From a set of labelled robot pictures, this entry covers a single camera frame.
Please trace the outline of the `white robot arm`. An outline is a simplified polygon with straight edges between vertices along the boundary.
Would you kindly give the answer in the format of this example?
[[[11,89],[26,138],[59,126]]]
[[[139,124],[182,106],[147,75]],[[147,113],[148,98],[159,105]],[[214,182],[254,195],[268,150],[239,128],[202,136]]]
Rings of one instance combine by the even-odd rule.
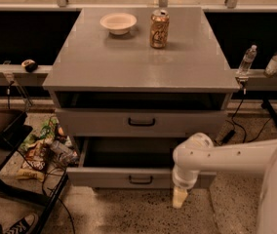
[[[237,172],[263,176],[257,234],[277,234],[277,139],[215,146],[203,133],[173,152],[173,207],[179,209],[202,172]]]

